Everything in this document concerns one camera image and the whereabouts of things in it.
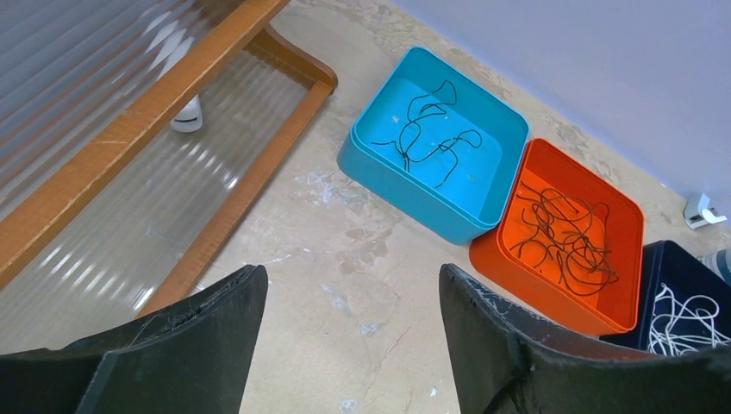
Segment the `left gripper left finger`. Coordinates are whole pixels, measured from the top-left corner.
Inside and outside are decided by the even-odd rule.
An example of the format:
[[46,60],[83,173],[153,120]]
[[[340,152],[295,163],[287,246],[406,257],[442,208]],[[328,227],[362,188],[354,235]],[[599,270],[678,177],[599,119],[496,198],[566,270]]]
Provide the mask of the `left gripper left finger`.
[[201,292],[60,349],[1,358],[4,413],[236,413],[269,286],[247,265]]

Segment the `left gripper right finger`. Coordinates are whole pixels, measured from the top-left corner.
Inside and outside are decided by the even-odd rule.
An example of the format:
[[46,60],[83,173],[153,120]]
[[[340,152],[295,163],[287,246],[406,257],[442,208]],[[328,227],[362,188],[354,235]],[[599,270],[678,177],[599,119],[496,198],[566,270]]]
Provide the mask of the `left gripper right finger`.
[[730,350],[662,357],[584,336],[454,264],[440,309],[464,413],[727,413]]

